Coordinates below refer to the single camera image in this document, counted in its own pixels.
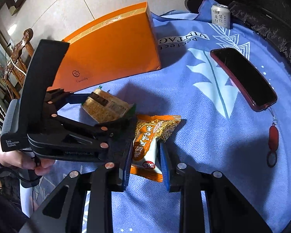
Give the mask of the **person's left hand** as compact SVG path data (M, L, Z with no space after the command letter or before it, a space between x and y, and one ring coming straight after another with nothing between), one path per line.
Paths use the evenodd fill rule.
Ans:
M51 167L54 165L53 159L41 159L40 165L36 166L35 161L22 151L9 151L3 152L0 142L0 168L2 167L16 167L26 170L34 170L38 176L43 176L50 172Z

